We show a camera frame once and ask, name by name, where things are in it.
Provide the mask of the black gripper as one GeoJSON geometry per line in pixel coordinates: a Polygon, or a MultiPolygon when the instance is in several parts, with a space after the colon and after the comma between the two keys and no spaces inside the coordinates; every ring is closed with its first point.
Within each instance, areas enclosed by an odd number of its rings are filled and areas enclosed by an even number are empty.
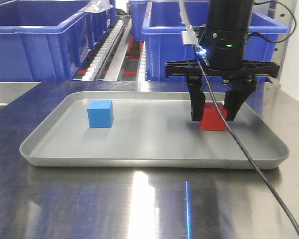
{"type": "MultiPolygon", "coordinates": [[[[280,66],[274,62],[245,60],[249,39],[248,25],[204,25],[194,30],[198,43],[193,46],[194,59],[165,63],[165,76],[187,76],[186,84],[191,102],[192,121],[203,118],[205,94],[201,81],[203,68],[206,75],[228,77],[253,77],[265,75],[276,78],[280,66]]],[[[235,80],[225,93],[226,121],[233,121],[246,99],[256,90],[255,80],[235,80]]]]}

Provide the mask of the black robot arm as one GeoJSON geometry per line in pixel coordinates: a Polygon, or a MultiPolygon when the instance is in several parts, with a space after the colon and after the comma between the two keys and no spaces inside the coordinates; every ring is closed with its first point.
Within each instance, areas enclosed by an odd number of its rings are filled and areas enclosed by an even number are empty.
{"type": "Polygon", "coordinates": [[[211,0],[207,22],[200,28],[194,46],[195,59],[166,62],[166,77],[186,77],[193,121],[203,118],[203,75],[220,76],[230,85],[224,102],[227,121],[234,120],[241,105],[255,91],[255,76],[278,76],[280,67],[276,63],[243,59],[253,5],[252,0],[211,0]]]}

